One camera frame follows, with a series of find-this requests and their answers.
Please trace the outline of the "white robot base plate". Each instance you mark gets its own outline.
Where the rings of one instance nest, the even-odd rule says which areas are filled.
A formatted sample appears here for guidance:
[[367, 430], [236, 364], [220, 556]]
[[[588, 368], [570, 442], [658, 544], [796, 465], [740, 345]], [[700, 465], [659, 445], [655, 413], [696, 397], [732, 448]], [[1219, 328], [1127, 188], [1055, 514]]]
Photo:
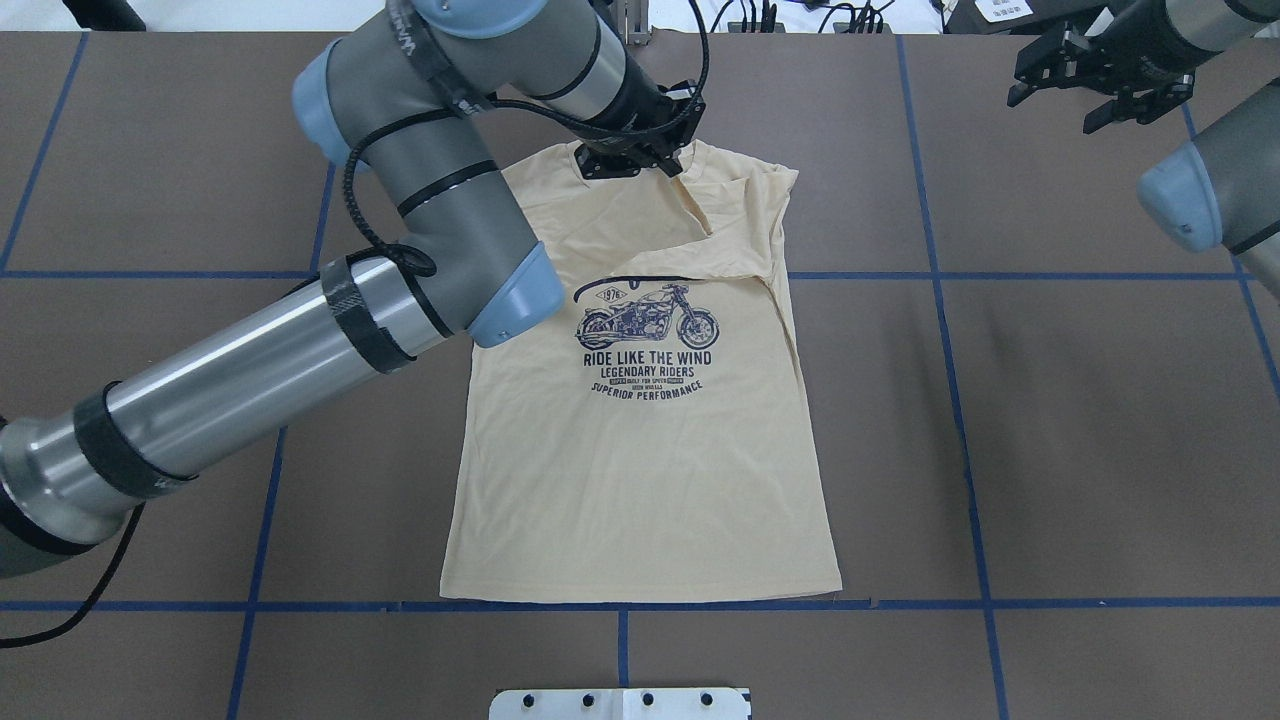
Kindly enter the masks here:
[[508, 689], [489, 719], [751, 719], [750, 691], [732, 687]]

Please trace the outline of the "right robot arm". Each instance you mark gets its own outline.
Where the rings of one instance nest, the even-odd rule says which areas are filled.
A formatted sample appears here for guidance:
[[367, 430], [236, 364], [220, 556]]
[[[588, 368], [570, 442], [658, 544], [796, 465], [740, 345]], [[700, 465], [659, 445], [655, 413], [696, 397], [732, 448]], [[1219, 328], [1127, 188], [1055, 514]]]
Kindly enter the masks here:
[[[1082, 124], [1091, 135], [1147, 126], [1189, 101], [1196, 73], [1277, 20], [1275, 1], [1124, 1], [1088, 36], [1061, 20], [1023, 47], [1007, 105], [1047, 88], [1105, 96]], [[1189, 252], [1225, 249], [1279, 293], [1279, 87], [1271, 79], [1148, 169], [1139, 204]]]

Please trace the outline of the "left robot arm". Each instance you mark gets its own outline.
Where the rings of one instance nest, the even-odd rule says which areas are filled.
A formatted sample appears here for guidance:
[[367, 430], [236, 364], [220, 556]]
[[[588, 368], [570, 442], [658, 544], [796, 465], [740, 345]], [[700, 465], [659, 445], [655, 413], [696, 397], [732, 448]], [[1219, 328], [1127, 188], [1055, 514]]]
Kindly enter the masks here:
[[453, 334], [492, 347], [554, 315], [561, 282], [475, 117], [562, 124], [591, 179], [672, 177], [701, 87], [655, 83], [588, 1], [387, 3], [292, 91], [367, 247], [58, 418], [5, 424], [3, 575], [93, 550], [132, 509]]

